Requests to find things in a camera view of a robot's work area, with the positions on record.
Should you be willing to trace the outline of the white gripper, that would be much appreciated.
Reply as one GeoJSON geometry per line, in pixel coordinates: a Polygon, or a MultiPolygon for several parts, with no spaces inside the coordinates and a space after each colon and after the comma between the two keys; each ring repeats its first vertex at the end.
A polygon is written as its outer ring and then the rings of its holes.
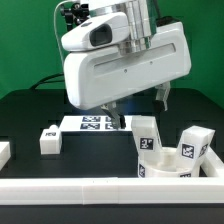
{"type": "Polygon", "coordinates": [[[190,53],[180,22],[159,27],[145,51],[123,56],[118,47],[111,46],[71,53],[64,61],[70,103],[82,110],[102,105],[114,129],[126,127],[125,117],[117,112],[114,101],[156,86],[155,111],[166,111],[168,81],[187,75],[190,69],[190,53]]]}

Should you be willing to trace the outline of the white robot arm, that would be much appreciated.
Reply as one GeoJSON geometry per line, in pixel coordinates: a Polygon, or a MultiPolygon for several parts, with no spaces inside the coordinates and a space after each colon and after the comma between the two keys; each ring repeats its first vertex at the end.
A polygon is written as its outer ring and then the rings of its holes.
{"type": "Polygon", "coordinates": [[[64,76],[70,103],[101,107],[116,129],[125,127],[117,100],[155,87],[164,103],[170,82],[191,69],[183,25],[157,25],[153,6],[153,0],[89,0],[90,18],[61,38],[69,52],[64,76]]]}

